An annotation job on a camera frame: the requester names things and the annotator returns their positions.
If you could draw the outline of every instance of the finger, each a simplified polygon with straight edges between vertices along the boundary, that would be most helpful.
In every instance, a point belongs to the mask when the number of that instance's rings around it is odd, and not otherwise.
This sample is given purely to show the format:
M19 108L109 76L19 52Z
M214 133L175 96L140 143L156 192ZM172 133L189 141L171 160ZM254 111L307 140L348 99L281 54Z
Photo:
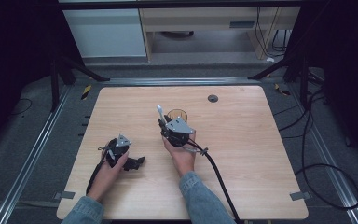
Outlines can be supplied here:
M117 164L116 164L116 166L118 166L118 167L123 167L123 165L126 163L126 161L127 161L127 159L129 158L129 151L127 151L126 153L124 153L121 157L120 157L120 159L118 159L118 161L117 161Z

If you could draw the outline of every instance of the wooden table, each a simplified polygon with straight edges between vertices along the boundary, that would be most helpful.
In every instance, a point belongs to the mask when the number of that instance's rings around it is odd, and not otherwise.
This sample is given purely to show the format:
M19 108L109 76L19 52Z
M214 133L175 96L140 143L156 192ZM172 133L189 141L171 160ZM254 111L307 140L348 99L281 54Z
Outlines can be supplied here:
M208 96L218 96L216 103ZM109 140L124 134L130 157L146 156L138 171L123 171L103 201L108 219L189 219L179 177L162 145L157 105L165 114L183 109L196 142L209 149L241 219L302 219L308 210L298 192L266 96L257 86L120 87L101 90L57 216L64 218L85 195L92 171ZM231 214L213 167L200 154L196 172Z

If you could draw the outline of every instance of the metal bracket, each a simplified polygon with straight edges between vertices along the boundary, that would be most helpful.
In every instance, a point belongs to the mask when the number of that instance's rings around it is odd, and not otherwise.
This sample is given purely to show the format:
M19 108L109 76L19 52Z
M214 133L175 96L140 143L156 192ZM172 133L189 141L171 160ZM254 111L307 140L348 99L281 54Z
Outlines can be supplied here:
M312 196L308 192L301 192L301 191L296 193L291 193L290 197L292 198L293 201L297 201L300 199L307 200L312 198Z
M54 194L53 199L55 200L59 200L59 199L74 199L75 197L75 193L74 192L69 192L69 191L63 191L63 192L56 192Z
M116 147L125 147L125 146L129 146L131 144L132 144L132 142L128 138L124 137L124 135L122 135L122 134L118 135Z
M187 123L181 118L171 120L169 123L165 125L169 130L175 133L193 133L190 127L188 127Z

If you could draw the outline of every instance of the person's right hand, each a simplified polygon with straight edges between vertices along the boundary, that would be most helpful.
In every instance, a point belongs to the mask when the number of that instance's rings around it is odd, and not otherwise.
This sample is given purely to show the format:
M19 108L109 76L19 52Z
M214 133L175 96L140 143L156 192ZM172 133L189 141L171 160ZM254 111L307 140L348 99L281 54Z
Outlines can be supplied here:
M195 141L196 139L195 130L194 133L190 135L190 139ZM196 160L195 152L190 152L181 147L174 147L164 136L162 136L162 141L164 142L165 148L168 150L168 152L170 152L173 160L173 165L175 166L180 177L182 177L183 175L185 175L190 171L194 171L194 162ZM184 147L193 148L191 145L188 144L184 145Z

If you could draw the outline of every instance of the jeans jacket sleeve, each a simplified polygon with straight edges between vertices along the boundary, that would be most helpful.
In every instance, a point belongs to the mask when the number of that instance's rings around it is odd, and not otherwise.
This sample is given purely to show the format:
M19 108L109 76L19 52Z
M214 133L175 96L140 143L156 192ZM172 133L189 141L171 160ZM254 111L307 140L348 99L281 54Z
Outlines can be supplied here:
M62 224L66 223L88 223L88 224L100 224L103 220L103 206L97 201L83 196L75 204L72 211L62 221Z
M179 184L186 200L187 212L193 224L233 223L219 198L212 193L194 172L182 176Z

